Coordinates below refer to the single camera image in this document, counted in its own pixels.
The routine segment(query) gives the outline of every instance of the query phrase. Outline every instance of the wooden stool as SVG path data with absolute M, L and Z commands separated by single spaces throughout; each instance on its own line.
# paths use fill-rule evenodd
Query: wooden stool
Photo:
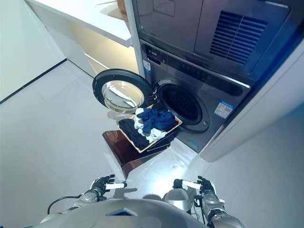
M 179 129 L 176 128 L 142 153 L 138 153 L 121 131 L 106 131 L 103 133 L 103 137 L 118 160 L 122 167 L 123 174 L 127 179 L 133 169 L 167 149 L 171 145 L 171 141 L 176 137 L 178 131 Z

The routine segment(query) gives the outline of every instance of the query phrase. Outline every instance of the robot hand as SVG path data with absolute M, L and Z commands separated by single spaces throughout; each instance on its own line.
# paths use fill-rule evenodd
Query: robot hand
M 106 189 L 106 184 L 110 184 L 110 183 L 113 184 L 114 183 L 114 177 L 115 177 L 115 175 L 112 174 L 110 176 L 97 178 L 91 184 L 90 190 L 86 191 L 85 193 L 93 192 L 97 195 L 97 201 L 105 200 L 106 197 L 104 197 L 104 194 L 106 192 L 110 191 L 109 189 Z
M 202 194 L 206 191 L 212 191 L 214 194 L 216 194 L 214 187 L 212 186 L 211 182 L 205 178 L 202 178 L 201 176 L 198 176 L 197 183 L 200 184 L 199 193 Z

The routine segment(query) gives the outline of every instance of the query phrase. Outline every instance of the gray tile floor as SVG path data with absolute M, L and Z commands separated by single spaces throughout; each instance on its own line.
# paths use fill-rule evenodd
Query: gray tile floor
M 101 136 L 118 128 L 95 99 L 92 81 L 67 61 L 0 105 L 0 223 L 6 228 L 39 223 L 50 202 L 86 191 L 99 176 L 114 173 L 117 181 L 124 180 Z M 195 180 L 209 167 L 202 159 L 194 161 L 196 156 L 176 139 L 130 173 L 127 190 L 106 196 L 163 197 L 175 178 Z M 191 162 L 199 169 L 188 169 Z M 70 204 L 62 201 L 52 209 Z
M 96 177 L 114 173 L 124 180 L 101 136 L 117 126 L 94 98 L 92 81 L 65 62 L 0 105 L 0 225 L 35 225 L 50 202 L 84 192 Z M 175 178 L 193 181 L 200 174 L 246 228 L 302 227 L 303 116 L 304 105 L 213 164 L 174 140 L 130 173 L 127 189 L 106 196 L 162 197 Z

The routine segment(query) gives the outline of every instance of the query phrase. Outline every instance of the washing machine door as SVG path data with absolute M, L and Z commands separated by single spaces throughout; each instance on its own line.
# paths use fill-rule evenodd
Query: washing machine door
M 109 69 L 93 80 L 96 99 L 119 113 L 133 114 L 137 108 L 154 103 L 153 89 L 141 76 L 128 70 Z

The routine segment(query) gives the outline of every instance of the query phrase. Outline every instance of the white shelf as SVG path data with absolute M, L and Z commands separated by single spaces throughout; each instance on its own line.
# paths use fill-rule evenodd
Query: white shelf
M 85 26 L 126 47 L 132 45 L 127 16 L 111 0 L 27 0 L 66 19 Z

